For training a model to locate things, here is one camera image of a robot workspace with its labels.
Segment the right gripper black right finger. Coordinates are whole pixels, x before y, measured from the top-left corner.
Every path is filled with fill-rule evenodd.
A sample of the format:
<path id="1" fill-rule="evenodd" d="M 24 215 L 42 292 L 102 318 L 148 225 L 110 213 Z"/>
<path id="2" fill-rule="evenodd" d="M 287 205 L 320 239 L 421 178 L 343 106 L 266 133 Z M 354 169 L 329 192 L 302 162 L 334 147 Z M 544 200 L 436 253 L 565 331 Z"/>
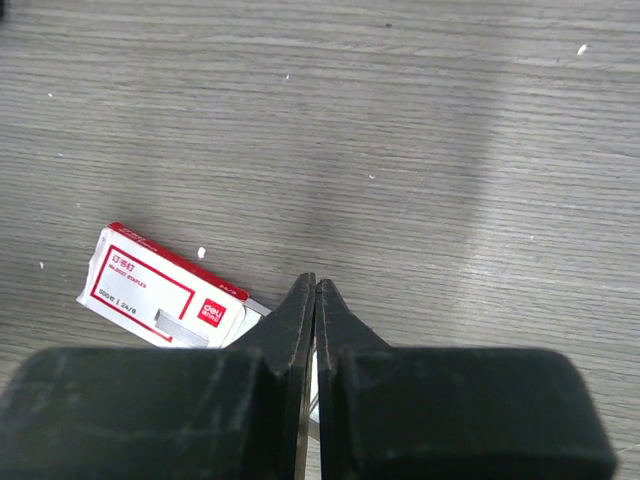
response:
<path id="1" fill-rule="evenodd" d="M 316 290 L 326 479 L 610 479 L 616 456 L 589 389 L 540 348 L 393 347 Z"/>

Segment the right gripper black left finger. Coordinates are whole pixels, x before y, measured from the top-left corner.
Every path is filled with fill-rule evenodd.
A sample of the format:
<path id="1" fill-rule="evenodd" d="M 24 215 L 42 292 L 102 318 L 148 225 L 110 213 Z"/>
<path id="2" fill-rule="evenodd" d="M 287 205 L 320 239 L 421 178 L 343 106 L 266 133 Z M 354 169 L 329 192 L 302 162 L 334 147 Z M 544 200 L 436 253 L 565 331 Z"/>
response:
<path id="1" fill-rule="evenodd" d="M 301 479 L 316 279 L 223 349 L 40 351 L 1 397 L 5 479 Z"/>

